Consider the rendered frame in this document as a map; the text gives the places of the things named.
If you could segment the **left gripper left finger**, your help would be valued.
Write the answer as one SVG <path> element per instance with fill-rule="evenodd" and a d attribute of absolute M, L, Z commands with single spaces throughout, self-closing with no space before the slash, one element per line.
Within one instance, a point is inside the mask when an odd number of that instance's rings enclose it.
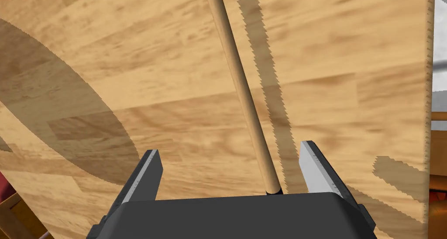
<path fill-rule="evenodd" d="M 155 200 L 162 173 L 159 151 L 147 150 L 113 202 L 111 213 L 126 202 Z"/>

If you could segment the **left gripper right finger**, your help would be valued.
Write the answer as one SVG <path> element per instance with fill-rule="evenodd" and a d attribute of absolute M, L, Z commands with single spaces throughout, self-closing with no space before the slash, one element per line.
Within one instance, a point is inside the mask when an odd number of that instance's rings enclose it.
<path fill-rule="evenodd" d="M 302 141 L 299 166 L 310 193 L 332 192 L 353 206 L 358 206 L 347 186 L 313 141 Z"/>

